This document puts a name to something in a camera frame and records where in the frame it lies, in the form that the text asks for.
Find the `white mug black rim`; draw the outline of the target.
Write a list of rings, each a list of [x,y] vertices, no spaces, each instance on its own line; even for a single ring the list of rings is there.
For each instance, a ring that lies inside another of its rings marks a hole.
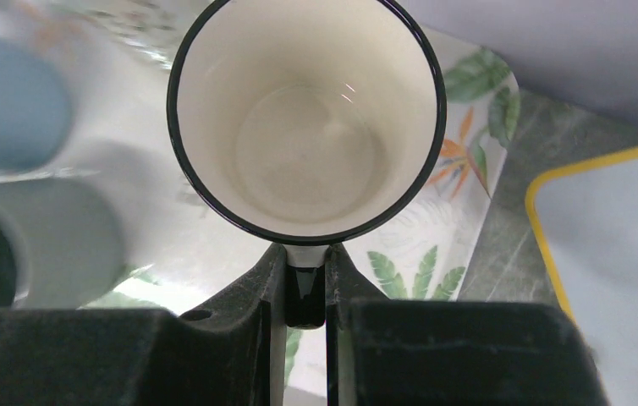
[[[285,320],[313,329],[327,249],[418,194],[447,97],[424,30],[395,1],[216,1],[179,46],[167,121],[196,193],[284,246]]]

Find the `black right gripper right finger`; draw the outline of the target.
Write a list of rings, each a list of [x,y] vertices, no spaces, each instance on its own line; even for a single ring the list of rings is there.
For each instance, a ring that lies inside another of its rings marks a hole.
[[[547,304],[390,299],[325,262],[331,405],[605,405],[578,328]]]

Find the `grey-green mug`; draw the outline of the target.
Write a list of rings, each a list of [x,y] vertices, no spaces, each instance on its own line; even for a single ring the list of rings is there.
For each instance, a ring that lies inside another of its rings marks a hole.
[[[91,186],[0,183],[0,308],[79,308],[113,288],[124,265],[120,222]]]

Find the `light blue mug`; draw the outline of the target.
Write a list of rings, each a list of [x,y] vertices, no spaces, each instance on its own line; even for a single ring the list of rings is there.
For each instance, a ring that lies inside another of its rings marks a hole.
[[[51,161],[69,136],[73,117],[59,72],[0,40],[0,173],[29,171]]]

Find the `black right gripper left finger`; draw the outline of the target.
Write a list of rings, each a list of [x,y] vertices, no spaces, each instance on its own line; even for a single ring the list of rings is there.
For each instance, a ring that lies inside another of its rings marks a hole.
[[[279,405],[286,253],[182,315],[0,310],[0,405]]]

